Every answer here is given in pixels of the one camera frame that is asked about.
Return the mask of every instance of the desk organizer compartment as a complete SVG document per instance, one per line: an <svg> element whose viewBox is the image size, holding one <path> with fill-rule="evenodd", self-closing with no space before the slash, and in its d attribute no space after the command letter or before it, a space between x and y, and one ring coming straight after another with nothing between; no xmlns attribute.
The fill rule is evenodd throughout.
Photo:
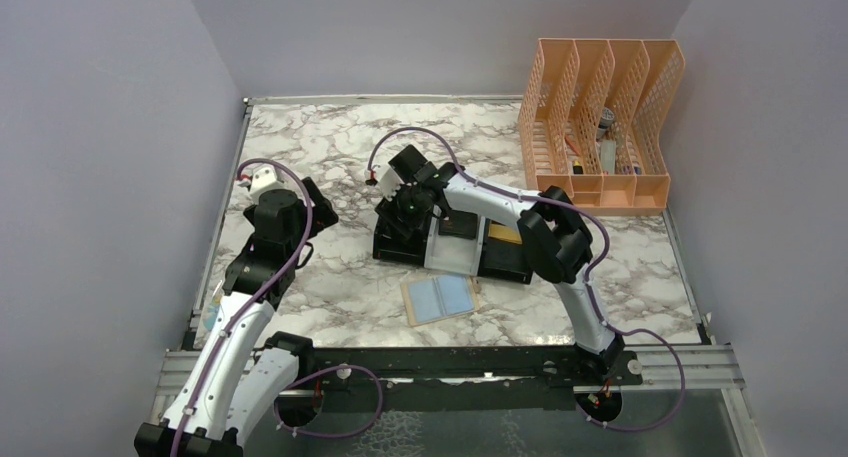
<svg viewBox="0 0 848 457"><path fill-rule="evenodd" d="M518 129L527 186L563 188L599 215L656 215L670 177L659 132L684 68L673 40L539 39ZM615 119L615 173L601 171L596 132ZM583 174L574 174L580 161Z"/></svg>

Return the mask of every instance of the black metal frame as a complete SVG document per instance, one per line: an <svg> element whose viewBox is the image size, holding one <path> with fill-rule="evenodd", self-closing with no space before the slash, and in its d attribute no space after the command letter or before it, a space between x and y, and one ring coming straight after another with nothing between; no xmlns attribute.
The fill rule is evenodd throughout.
<svg viewBox="0 0 848 457"><path fill-rule="evenodd" d="M574 410L574 387L603 385L585 367L583 351L571 345L312 348L311 344L311 339L278 332L265 347L297 355L299 378L342 364L370 369L381 379L384 411ZM640 385L642 377L627 366L635 358L634 352L621 352L608 377L616 385ZM315 383L300 388L314 389ZM320 388L322 412L371 412L376 405L374 383L363 373L344 378L325 374ZM297 400L290 399L290 404ZM278 404L286 400L281 397Z"/></svg>

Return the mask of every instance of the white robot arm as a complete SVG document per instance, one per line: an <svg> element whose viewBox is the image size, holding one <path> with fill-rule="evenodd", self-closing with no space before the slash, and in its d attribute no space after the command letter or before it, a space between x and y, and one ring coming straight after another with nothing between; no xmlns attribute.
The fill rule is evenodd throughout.
<svg viewBox="0 0 848 457"><path fill-rule="evenodd" d="M601 308L601 316L597 315L582 279L592 257L591 234L576 212L533 199L542 196L571 203L565 192L556 187L539 192L492 182L479 185L483 181L467 171L465 174L459 174L450 162L436 169L409 145L388 166L376 168L369 183L383 194L377 213L398 240L414 238L416 231L427 227L427 219L449 218L454 212L475 214L519 231L531 269L559 293L574 327L575 344L599 357L597 372L604 374L615 357L605 354L617 354L623 342L603 325L605 311ZM429 225L425 266L450 270L427 265L434 253L431 241L436 227Z"/></svg>
<svg viewBox="0 0 848 457"><path fill-rule="evenodd" d="M291 266L261 298L254 297L296 252L297 242L306 231L305 204L285 188L283 181L282 173L271 165L259 166L253 172L248 186L253 205L244 216L255 231L227 268L217 290L225 295L188 380L164 412L160 425L143 424L136 434L139 456L240 456L241 446L269 403L297 379L299 358L289 350L273 347L264 349L244 375L253 345L294 280L296 268L311 256L310 252L299 266ZM309 235L313 237L337 223L338 216L311 179L302 183L313 203ZM175 437L178 443L172 449Z"/></svg>

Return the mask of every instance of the purple wall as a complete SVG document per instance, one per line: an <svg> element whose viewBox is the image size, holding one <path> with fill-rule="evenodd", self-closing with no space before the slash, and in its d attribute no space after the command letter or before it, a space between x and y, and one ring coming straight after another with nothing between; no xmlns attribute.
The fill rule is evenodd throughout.
<svg viewBox="0 0 848 457"><path fill-rule="evenodd" d="M251 97L521 94L539 37L668 37L691 0L192 0Z"/></svg>
<svg viewBox="0 0 848 457"><path fill-rule="evenodd" d="M845 2L693 0L674 33L670 207L771 457L848 447Z"/></svg>
<svg viewBox="0 0 848 457"><path fill-rule="evenodd" d="M135 455L241 113L189 0L0 0L0 454Z"/></svg>

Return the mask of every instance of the white marble surface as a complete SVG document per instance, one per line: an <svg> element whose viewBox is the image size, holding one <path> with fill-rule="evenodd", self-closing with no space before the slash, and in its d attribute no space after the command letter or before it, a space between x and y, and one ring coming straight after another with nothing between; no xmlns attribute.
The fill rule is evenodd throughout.
<svg viewBox="0 0 848 457"><path fill-rule="evenodd" d="M268 105L253 110L242 160L277 159L311 176L339 214L338 225L312 242L315 256L298 271L260 341L283 330L309 336L321 346L445 346L569 344L568 316L553 287L534 276L521 285L480 279L482 309L410 327L400 291L405 279L426 271L371 258L379 201L365 186L368 155L386 132L403 125L445 136L460 161L493 181L524 186L516 121L519 104ZM388 141L377 155L385 162L403 146L416 146L434 163L447 160L438 142L421 134ZM241 216L249 204L233 191L216 252L210 287L223 276L252 232ZM610 256L595 282L611 321L622 329L648 327L672 342L698 342L680 272L661 217L602 219L612 239ZM600 234L594 251L600 250ZM207 295L196 347L206 341L217 306ZM630 343L652 343L633 336Z"/></svg>

